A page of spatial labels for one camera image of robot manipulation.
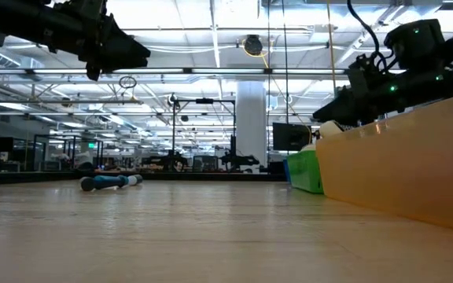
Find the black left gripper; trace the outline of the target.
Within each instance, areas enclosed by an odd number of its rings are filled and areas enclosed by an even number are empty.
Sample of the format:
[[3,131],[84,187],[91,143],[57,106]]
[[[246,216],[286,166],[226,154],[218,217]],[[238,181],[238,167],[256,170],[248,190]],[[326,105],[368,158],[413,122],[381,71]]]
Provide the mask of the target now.
[[108,0],[68,0],[66,10],[82,23],[85,36],[79,59],[86,60],[87,77],[97,81],[101,70],[101,54],[106,44],[106,71],[145,68],[151,51],[122,31],[112,14],[107,15]]

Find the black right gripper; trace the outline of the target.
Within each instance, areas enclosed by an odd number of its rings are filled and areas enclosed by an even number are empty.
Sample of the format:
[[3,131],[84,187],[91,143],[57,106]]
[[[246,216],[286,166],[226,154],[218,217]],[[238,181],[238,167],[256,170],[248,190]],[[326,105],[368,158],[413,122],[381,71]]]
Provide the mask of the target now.
[[403,113],[403,100],[398,97],[400,74],[382,74],[384,83],[359,97],[350,89],[342,88],[328,104],[313,113],[320,123],[335,121],[345,126],[366,125],[388,112]]

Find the green plastic bin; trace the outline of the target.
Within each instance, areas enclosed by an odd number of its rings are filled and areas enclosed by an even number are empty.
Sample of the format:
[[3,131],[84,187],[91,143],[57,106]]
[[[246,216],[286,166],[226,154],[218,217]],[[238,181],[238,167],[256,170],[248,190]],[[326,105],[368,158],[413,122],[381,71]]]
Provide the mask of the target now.
[[324,194],[315,150],[290,154],[286,160],[292,187],[313,194]]

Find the orange plastic bin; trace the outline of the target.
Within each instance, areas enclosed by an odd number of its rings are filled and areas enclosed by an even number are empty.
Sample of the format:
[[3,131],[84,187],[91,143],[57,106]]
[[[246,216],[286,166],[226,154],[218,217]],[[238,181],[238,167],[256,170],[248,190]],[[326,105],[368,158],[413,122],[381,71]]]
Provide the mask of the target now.
[[453,229],[453,98],[317,142],[327,197]]

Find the white pillar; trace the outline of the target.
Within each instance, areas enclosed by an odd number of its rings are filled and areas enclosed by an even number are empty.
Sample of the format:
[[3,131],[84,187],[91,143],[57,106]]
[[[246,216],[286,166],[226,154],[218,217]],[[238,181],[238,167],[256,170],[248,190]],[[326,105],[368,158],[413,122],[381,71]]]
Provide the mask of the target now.
[[262,81],[240,81],[236,93],[236,151],[267,165],[266,90]]

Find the black background rig frame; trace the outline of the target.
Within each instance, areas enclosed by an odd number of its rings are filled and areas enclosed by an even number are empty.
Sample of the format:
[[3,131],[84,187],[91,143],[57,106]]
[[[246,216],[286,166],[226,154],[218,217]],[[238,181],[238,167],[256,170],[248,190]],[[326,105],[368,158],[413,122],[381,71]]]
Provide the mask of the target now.
[[176,117],[178,115],[177,111],[177,104],[183,102],[183,105],[180,107],[179,110],[183,110],[189,103],[195,103],[197,105],[214,105],[215,103],[219,103],[222,105],[231,116],[233,116],[233,133],[231,135],[230,141],[230,153],[236,151],[236,145],[232,141],[232,139],[236,138],[237,132],[237,114],[235,100],[224,100],[224,99],[213,99],[213,98],[196,98],[196,99],[178,99],[174,94],[171,95],[171,102],[172,102],[172,138],[171,138],[171,150],[169,151],[169,156],[171,158],[171,162],[174,163],[175,160],[175,133],[176,133]]

